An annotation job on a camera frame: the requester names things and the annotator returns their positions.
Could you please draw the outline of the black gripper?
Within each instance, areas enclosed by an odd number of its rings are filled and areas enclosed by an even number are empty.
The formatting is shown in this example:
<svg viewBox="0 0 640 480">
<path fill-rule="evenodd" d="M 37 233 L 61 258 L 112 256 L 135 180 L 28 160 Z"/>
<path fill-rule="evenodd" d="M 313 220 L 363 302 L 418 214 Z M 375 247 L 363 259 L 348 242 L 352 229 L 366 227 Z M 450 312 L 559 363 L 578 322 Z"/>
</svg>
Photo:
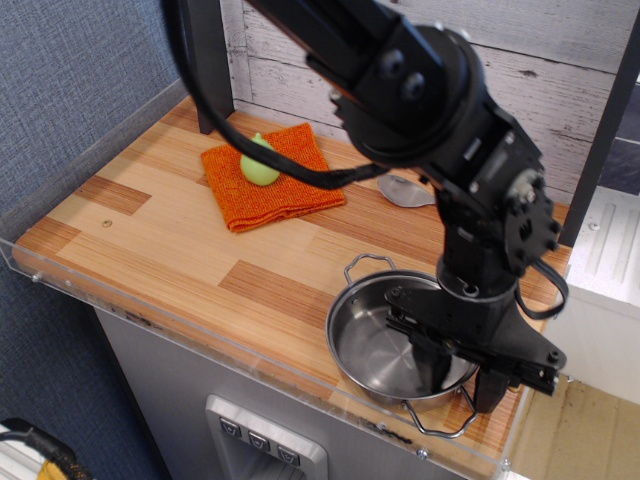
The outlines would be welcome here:
<svg viewBox="0 0 640 480">
<path fill-rule="evenodd" d="M 442 390 L 451 355 L 479 367 L 474 391 L 479 413 L 492 413 L 511 387 L 554 393 L 567 357 L 524 320 L 512 291 L 463 299 L 444 288 L 395 286 L 385 292 L 385 300 L 388 325 L 409 338 L 429 394 Z"/>
</svg>

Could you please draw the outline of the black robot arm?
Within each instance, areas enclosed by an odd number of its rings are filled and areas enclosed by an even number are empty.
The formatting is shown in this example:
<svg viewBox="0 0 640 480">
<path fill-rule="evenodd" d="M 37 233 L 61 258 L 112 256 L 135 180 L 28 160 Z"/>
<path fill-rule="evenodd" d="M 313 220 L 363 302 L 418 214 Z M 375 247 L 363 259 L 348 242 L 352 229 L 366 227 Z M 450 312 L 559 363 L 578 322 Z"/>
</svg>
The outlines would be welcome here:
<svg viewBox="0 0 640 480">
<path fill-rule="evenodd" d="M 555 389 L 565 354 L 537 333 L 519 282 L 535 269 L 561 293 L 545 261 L 560 224 L 545 192 L 541 153 L 490 96 L 462 35 L 413 26 L 375 1 L 258 1 L 337 91 L 354 147 L 374 164 L 430 182 L 445 228 L 438 288 L 396 285 L 389 324 L 419 346 L 475 363 L 474 402 L 495 409 L 506 391 Z"/>
</svg>

